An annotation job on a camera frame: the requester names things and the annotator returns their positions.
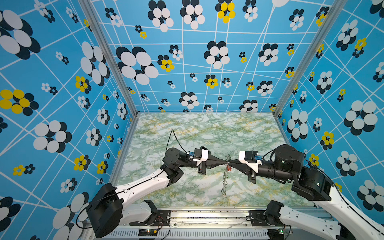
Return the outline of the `grey metal key ring plate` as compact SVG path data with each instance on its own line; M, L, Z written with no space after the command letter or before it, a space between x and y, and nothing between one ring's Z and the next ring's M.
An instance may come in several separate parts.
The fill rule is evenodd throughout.
M223 174L223 188L221 190L221 193L223 195L223 197L227 197L227 186L228 186L228 181L227 179L229 178L229 172L227 170L227 165L229 165L229 161L231 160L231 156L229 154L227 154L226 156L226 161L228 161L228 163L225 165L225 170L224 170L224 174Z

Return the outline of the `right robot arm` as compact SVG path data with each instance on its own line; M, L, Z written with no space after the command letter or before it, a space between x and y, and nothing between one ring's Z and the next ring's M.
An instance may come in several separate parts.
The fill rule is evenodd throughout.
M291 190L320 206L335 218L327 221L295 211L287 205L270 201L263 219L271 226L291 226L327 240L382 240L384 226L375 222L350 201L335 183L317 167L305 167L305 156L289 145L280 145L270 151L266 161L255 151L241 151L228 165L247 175L251 183L257 177L291 183Z

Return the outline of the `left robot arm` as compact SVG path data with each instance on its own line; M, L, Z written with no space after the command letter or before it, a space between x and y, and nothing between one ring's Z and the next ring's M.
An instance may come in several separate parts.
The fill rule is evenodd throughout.
M103 238L123 223L152 224L158 215L155 204L150 200L140 204L136 201L176 183L184 174L183 167L196 168L205 175L207 169L225 164L227 161L212 156L206 149L194 152L167 149L163 164L152 174L129 184L114 187L108 183L100 188L86 208L95 237Z

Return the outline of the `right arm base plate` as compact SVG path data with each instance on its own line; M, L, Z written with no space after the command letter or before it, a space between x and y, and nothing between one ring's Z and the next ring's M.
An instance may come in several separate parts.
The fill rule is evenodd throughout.
M248 211L246 220L251 223L252 227L277 227L283 228L287 225L284 225L279 219L277 220L268 220L264 215L264 210L251 210Z

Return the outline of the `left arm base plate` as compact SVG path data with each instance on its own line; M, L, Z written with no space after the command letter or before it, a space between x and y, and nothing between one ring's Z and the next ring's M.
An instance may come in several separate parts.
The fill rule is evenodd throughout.
M152 214L144 222L133 222L130 226L169 226L171 220L171 210L158 210L156 215Z

